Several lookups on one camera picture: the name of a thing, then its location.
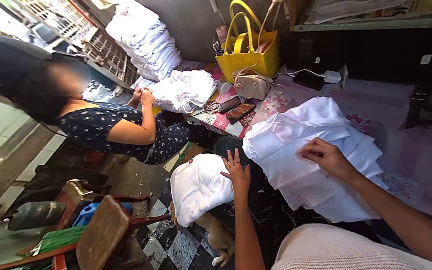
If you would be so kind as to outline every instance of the navy floral dress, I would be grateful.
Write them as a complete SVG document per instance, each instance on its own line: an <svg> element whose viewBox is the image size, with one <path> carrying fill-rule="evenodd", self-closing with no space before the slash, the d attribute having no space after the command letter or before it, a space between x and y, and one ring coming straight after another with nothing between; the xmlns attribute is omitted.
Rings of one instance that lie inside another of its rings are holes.
<svg viewBox="0 0 432 270"><path fill-rule="evenodd" d="M188 141L207 139L209 131L204 126L181 122L168 126L162 113L156 115L156 140L153 144L121 144L106 140L109 131L124 119L136 125L143 122L141 111L123 104L91 103L99 107L71 111L59 118L58 127L78 143L100 152L124 154L142 163L156 165L165 162L183 148Z"/></svg>

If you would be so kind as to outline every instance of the shelf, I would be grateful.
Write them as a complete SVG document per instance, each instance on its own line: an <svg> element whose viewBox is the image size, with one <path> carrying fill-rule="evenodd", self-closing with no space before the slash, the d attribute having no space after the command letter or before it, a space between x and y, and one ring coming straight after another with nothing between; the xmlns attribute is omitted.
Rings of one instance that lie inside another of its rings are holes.
<svg viewBox="0 0 432 270"><path fill-rule="evenodd" d="M320 24L298 24L290 27L292 32L336 31L336 30L376 30L403 28L432 28L432 14L408 19L376 19L371 21L357 21L334 23L331 21Z"/></svg>

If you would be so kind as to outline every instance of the hand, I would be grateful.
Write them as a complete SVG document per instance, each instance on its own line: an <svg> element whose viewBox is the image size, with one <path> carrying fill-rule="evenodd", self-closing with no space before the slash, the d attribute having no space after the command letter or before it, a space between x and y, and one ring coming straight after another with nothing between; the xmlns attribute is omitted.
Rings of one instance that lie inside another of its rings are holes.
<svg viewBox="0 0 432 270"><path fill-rule="evenodd" d="M153 104L155 103L156 99L153 96L153 90L146 90L142 93L141 95L141 104L144 105L149 105L149 106L153 106Z"/></svg>
<svg viewBox="0 0 432 270"><path fill-rule="evenodd" d="M321 168L341 181L347 182L359 174L336 145L320 138L310 140L297 153L303 158L318 163Z"/></svg>
<svg viewBox="0 0 432 270"><path fill-rule="evenodd" d="M227 161L223 157L224 166L229 173L221 172L222 175L231 179L233 182L234 199L248 199L249 184L251 182L251 171L249 165L243 169L240 163L240 153L236 148L234 150L234 160L231 151L227 151Z"/></svg>
<svg viewBox="0 0 432 270"><path fill-rule="evenodd" d="M141 95L142 94L143 94L143 90L141 88L136 89L132 93L132 100L139 103L141 101Z"/></svg>

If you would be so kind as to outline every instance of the white charger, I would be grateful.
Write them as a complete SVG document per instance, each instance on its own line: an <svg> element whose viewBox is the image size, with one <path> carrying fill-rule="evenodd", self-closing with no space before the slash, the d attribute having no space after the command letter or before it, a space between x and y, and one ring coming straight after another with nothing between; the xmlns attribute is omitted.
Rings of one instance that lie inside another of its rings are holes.
<svg viewBox="0 0 432 270"><path fill-rule="evenodd" d="M324 77L326 83L337 84L341 81L341 74L338 71L326 70L321 77Z"/></svg>

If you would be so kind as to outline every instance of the charging cable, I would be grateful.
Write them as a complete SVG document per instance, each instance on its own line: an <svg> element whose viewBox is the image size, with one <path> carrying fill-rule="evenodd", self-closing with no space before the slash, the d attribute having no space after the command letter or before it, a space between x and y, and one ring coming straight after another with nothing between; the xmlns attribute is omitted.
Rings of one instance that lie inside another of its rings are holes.
<svg viewBox="0 0 432 270"><path fill-rule="evenodd" d="M324 78L324 81L326 83L332 83L332 84L337 84L339 83L339 81L341 81L341 74L337 71L331 71L331 70L326 70L326 72L324 74L317 74L314 71L311 71L309 69L302 69L302 70L298 70L298 71L294 71L294 72L288 72L286 70L286 66L282 66L281 69L279 70L279 72L277 74L281 74L281 75L289 75L291 77L295 77L295 75L293 74L297 74L301 71L308 71L311 72L312 74L316 75L316 76L320 76Z"/></svg>
<svg viewBox="0 0 432 270"><path fill-rule="evenodd" d="M260 42L261 42L261 34L262 34L263 29L264 29L264 27L265 27L266 20L267 20L269 14L270 14L271 11L273 10L273 8L274 8L274 6L276 5L277 2L279 2L279 6L278 6L278 11L279 11L279 7L281 6L281 2L282 2L282 0L273 0L273 2L271 3L271 5L270 5L269 8L268 8L268 11L267 11L267 13L266 13L266 16L264 17L264 20L262 21L261 27L260 27L260 29L259 29L259 35L258 35L258 46L256 47L256 48L257 48L256 50L259 50L259 45L260 45ZM274 30L274 27L275 27L275 26L274 26L274 23L276 23L276 17L277 17L277 15L278 15L278 14L276 14L275 17L274 17L274 21L273 21L273 30ZM256 65L259 63L259 55L260 55L260 53L258 52L258 53L257 53L257 56L256 56L256 63L255 63L254 65L250 65L249 67L245 67L245 68L243 68L241 71L239 71L239 73L236 75L235 81L238 79L238 77L240 76L240 74L243 73L243 71L245 71L245 70L247 70L247 69L249 69L249 68L252 68L252 67L256 66Z"/></svg>

